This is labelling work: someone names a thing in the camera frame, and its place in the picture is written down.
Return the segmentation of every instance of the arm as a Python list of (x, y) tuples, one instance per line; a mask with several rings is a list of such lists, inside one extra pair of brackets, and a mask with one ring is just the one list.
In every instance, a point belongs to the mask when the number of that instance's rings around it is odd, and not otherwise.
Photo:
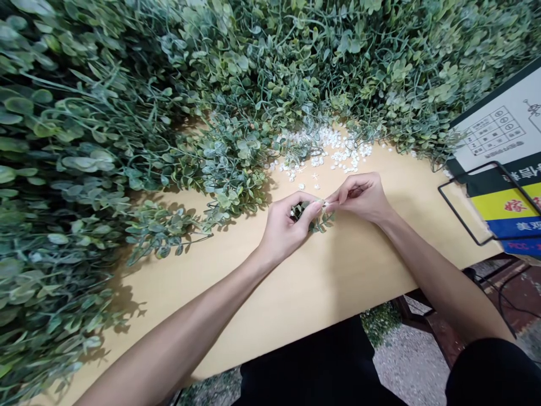
[(485, 293), (392, 209), (377, 173), (349, 176), (327, 202), (327, 211), (352, 211), (383, 230), (428, 300), (463, 340), (495, 337), (515, 342)]
[[(312, 203), (296, 223), (291, 207)], [(190, 376), (257, 285), (304, 241), (323, 202), (297, 192), (273, 203), (258, 248), (233, 272), (152, 329), (124, 353), (76, 406), (155, 406)]]

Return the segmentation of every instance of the light wood tabletop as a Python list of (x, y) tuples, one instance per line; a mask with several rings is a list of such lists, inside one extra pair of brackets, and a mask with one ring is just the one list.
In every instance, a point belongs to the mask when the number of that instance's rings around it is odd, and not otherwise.
[[(289, 182), (278, 170), (271, 172), (272, 200), (295, 192), (299, 183), (306, 185), (306, 192), (325, 198), (354, 174), (331, 170), (330, 157), (325, 160), (316, 168), (307, 162), (295, 182)], [(497, 242), (479, 247), (468, 236), (437, 190), (447, 178), (441, 172), (432, 173), (427, 161), (400, 156), (376, 144), (366, 162), (359, 163), (359, 172), (370, 171), (381, 174), (392, 206), (457, 267), (502, 252)], [(320, 190), (314, 188), (316, 183)], [(446, 193), (479, 238), (486, 236), (483, 222), (460, 187), (450, 185)], [(183, 205), (201, 214), (210, 200), (193, 191), (165, 193), (159, 198), (166, 205)], [(60, 396), (54, 394), (53, 387), (33, 404), (72, 405), (145, 333), (237, 267), (258, 245), (266, 220), (266, 210), (250, 217), (243, 215), (216, 231), (214, 237), (193, 244), (180, 257), (147, 258), (133, 269), (119, 270), (129, 272), (117, 280), (122, 305), (133, 311), (127, 330), (106, 330), (103, 348), (76, 373), (67, 391)], [(404, 263), (377, 227), (338, 213), (333, 227), (310, 236), (257, 287), (193, 378), (203, 379), (235, 367), (415, 288)]]

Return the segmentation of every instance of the forearm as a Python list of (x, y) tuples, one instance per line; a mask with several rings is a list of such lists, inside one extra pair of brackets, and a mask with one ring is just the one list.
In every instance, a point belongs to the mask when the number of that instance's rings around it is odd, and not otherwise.
[(123, 354), (77, 406), (154, 406), (193, 372), (220, 331), (272, 270), (255, 251)]
[(396, 212), (378, 225), (428, 300), (463, 340), (497, 337), (515, 341), (488, 297)]

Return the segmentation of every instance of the black metal stand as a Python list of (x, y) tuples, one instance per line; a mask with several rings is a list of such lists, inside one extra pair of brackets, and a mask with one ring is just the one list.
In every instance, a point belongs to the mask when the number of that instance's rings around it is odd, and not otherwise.
[(507, 171), (507, 169), (505, 169), (504, 166), (502, 166), (502, 164), (500, 164), (498, 161), (491, 161), (491, 162), (487, 162), (486, 164), (483, 164), (481, 166), (478, 166), (476, 168), (473, 168), (472, 170), (469, 170), (467, 172), (464, 172), (458, 176), (455, 176), (453, 178), (451, 178), (447, 183), (444, 183), (443, 185), (439, 186), (438, 187), (438, 190), (441, 194), (441, 196), (444, 198), (444, 200), (446, 201), (446, 203), (448, 204), (448, 206), (451, 208), (451, 210), (453, 211), (453, 213), (455, 214), (456, 218), (458, 218), (458, 220), (461, 222), (461, 224), (464, 226), (464, 228), (466, 229), (466, 231), (468, 232), (469, 236), (471, 238), (473, 238), (473, 240), (475, 241), (475, 243), (479, 246), (483, 246), (485, 245), (487, 242), (489, 241), (492, 241), (492, 240), (495, 240), (495, 241), (505, 241), (505, 240), (527, 240), (527, 239), (533, 239), (533, 238), (540, 238), (541, 237), (541, 234), (540, 235), (534, 235), (534, 236), (525, 236), (525, 237), (496, 237), (495, 235), (492, 235), (490, 238), (488, 238), (487, 240), (485, 241), (479, 241), (475, 235), (473, 235), (472, 231), (469, 229), (468, 225), (465, 223), (464, 219), (460, 216), (460, 214), (458, 214), (457, 210), (453, 207), (453, 205), (451, 204), (451, 202), (449, 201), (449, 199), (447, 198), (447, 196), (445, 196), (445, 193), (443, 192), (443, 188), (450, 185), (451, 183), (455, 182), (456, 179), (459, 179), (465, 175), (469, 175), (471, 172), (475, 172), (481, 168), (484, 168), (485, 166), (489, 166), (489, 165), (495, 165), (498, 170), (500, 170), (505, 176), (507, 176), (507, 178), (511, 181), (511, 183), (513, 183), (513, 186), (515, 188), (517, 188), (520, 193), (526, 198), (526, 200), (528, 200), (528, 203), (530, 205), (532, 205), (532, 207), (535, 209), (535, 211), (537, 211), (537, 213), (539, 214), (539, 216), (541, 217), (541, 209), (539, 208), (539, 206), (533, 201), (533, 199), (530, 197), (530, 195), (528, 195), (528, 193), (526, 193), (526, 191), (524, 190), (524, 188), (522, 186), (520, 186), (518, 184), (518, 182), (513, 178), (513, 176), (511, 176), (511, 174)]

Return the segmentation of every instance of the sign board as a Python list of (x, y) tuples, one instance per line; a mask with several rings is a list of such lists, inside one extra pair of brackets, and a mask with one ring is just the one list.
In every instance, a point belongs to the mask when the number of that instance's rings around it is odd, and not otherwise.
[[(451, 127), (463, 136), (456, 160), (448, 163), (455, 176), (498, 161), (541, 207), (541, 58)], [(505, 175), (486, 166), (460, 182), (492, 233), (509, 239), (501, 241), (505, 252), (541, 255), (541, 217)]]
[(490, 161), (507, 164), (541, 151), (541, 68), (453, 129), (464, 137), (455, 158), (465, 171)]

